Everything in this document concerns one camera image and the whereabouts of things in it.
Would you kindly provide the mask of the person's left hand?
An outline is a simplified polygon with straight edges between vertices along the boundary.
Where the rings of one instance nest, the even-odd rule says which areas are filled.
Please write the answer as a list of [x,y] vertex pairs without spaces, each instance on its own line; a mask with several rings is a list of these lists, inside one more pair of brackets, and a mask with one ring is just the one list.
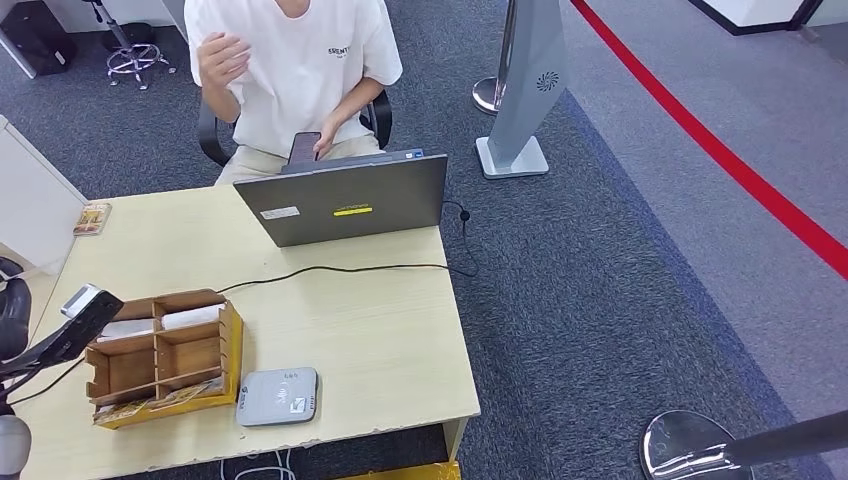
[[339,120],[338,116],[335,114],[328,116],[323,122],[320,130],[320,138],[313,147],[313,151],[317,159],[322,158],[332,147],[337,131],[343,123],[344,121]]

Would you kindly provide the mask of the person's right hand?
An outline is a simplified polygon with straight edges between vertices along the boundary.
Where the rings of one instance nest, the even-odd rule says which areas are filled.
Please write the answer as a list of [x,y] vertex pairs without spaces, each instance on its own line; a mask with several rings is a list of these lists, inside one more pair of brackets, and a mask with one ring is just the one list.
[[195,50],[198,84],[226,87],[247,70],[250,50],[251,46],[235,35],[211,34]]

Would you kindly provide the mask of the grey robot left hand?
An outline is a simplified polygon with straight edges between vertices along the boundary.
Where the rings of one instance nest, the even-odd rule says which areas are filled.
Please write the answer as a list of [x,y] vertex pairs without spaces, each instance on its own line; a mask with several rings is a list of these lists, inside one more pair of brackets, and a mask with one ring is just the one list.
[[25,280],[10,279],[1,291],[1,359],[20,355],[27,347],[32,296]]

